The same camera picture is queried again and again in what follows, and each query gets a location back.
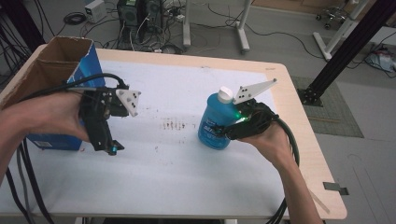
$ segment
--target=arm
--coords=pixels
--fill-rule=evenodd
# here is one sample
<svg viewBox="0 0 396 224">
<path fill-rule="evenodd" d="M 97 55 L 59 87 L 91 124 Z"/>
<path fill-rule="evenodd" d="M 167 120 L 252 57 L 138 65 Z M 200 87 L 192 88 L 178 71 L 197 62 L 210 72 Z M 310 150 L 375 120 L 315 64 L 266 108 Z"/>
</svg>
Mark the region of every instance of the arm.
<svg viewBox="0 0 396 224">
<path fill-rule="evenodd" d="M 77 93 L 60 92 L 0 111 L 0 186 L 9 161 L 26 134 L 64 133 L 89 141 L 78 121 L 80 98 Z"/>
<path fill-rule="evenodd" d="M 240 140 L 257 148 L 279 171 L 291 223 L 322 223 L 283 129 L 273 123 L 264 133 Z"/>
</svg>

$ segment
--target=electronic equipment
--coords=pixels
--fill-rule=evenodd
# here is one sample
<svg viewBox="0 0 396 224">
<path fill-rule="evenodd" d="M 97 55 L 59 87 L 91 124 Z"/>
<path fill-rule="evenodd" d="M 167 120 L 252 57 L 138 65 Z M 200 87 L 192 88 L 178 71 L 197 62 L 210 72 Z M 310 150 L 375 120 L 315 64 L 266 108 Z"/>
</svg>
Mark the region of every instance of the electronic equipment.
<svg viewBox="0 0 396 224">
<path fill-rule="evenodd" d="M 146 18 L 144 0 L 119 0 L 117 11 L 120 25 L 128 28 L 138 28 Z"/>
<path fill-rule="evenodd" d="M 85 6 L 88 21 L 92 23 L 99 22 L 107 15 L 106 5 L 103 0 L 95 0 Z"/>
<path fill-rule="evenodd" d="M 147 32 L 160 34 L 163 32 L 163 3 L 162 0 L 145 0 L 148 17 Z"/>
</svg>

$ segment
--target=hand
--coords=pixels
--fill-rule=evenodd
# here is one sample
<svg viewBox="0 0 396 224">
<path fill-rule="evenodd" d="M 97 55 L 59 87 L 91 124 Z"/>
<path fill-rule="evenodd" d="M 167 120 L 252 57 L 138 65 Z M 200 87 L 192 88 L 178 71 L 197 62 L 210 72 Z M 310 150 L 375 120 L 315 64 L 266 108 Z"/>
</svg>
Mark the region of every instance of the hand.
<svg viewBox="0 0 396 224">
<path fill-rule="evenodd" d="M 288 136 L 276 122 L 271 123 L 265 132 L 239 141 L 253 145 L 278 170 L 289 162 L 294 162 Z"/>
<path fill-rule="evenodd" d="M 9 109 L 24 116 L 28 124 L 26 134 L 69 134 L 89 142 L 87 132 L 78 120 L 80 99 L 80 93 L 58 92 L 18 103 Z"/>
</svg>

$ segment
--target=table leg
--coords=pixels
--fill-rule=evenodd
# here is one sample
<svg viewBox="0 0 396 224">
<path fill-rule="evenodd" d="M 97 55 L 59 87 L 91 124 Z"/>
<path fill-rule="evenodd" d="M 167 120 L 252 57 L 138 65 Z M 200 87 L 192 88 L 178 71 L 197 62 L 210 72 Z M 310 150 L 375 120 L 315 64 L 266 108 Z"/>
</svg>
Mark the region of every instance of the table leg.
<svg viewBox="0 0 396 224">
<path fill-rule="evenodd" d="M 186 15 L 183 21 L 183 46 L 188 48 L 191 46 L 190 36 L 190 0 L 186 0 Z"/>
<path fill-rule="evenodd" d="M 242 20 L 238 21 L 235 25 L 236 31 L 239 35 L 239 39 L 242 45 L 242 49 L 241 49 L 242 54 L 250 51 L 250 47 L 248 45 L 248 39 L 244 30 L 245 22 L 248 18 L 248 11 L 250 10 L 250 4 L 251 4 L 251 0 L 245 0 L 245 7 L 244 7 L 244 13 L 242 14 Z"/>
</svg>

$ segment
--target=black metal frame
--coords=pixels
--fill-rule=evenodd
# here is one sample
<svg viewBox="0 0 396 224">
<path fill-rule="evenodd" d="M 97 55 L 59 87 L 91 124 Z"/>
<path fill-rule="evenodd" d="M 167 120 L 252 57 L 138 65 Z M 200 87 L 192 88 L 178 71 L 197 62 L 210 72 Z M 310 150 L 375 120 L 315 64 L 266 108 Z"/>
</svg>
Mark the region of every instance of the black metal frame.
<svg viewBox="0 0 396 224">
<path fill-rule="evenodd" d="M 395 0 L 377 0 L 306 90 L 298 90 L 304 105 L 322 105 L 320 96 L 396 11 Z"/>
</svg>

